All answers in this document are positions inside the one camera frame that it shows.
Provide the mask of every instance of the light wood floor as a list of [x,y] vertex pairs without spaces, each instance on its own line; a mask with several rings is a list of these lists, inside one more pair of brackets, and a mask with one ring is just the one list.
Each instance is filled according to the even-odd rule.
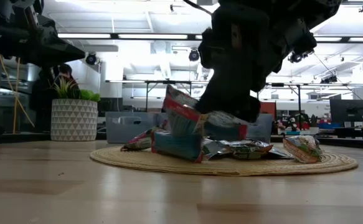
[[363,223],[359,168],[326,175],[212,177],[110,167],[97,142],[0,145],[0,223]]

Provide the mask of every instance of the green plant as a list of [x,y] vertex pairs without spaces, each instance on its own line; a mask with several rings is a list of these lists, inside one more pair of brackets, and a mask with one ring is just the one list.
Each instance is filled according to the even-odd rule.
[[81,99],[99,102],[101,100],[100,94],[94,93],[91,90],[79,90],[75,88],[74,81],[66,81],[60,78],[59,85],[54,83],[54,89],[60,99]]

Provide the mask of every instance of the geometric pattern planter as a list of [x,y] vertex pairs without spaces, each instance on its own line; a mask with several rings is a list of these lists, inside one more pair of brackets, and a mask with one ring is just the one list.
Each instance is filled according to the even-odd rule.
[[51,140],[94,141],[97,136],[97,102],[56,99],[52,101]]

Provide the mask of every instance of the jute mat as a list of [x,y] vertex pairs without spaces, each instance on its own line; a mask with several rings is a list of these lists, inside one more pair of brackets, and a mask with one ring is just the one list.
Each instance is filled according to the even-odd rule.
[[322,162],[302,164],[290,159],[237,161],[220,159],[195,164],[175,157],[154,154],[149,149],[137,152],[121,152],[120,147],[93,151],[90,157],[98,162],[129,169],[168,172],[175,174],[252,176],[325,174],[356,168],[355,159],[342,154],[325,153]]

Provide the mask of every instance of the computer monitor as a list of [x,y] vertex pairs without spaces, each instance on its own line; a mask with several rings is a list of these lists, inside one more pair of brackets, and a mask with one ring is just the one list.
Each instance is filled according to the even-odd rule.
[[332,123],[359,122],[363,117],[363,100],[329,100]]

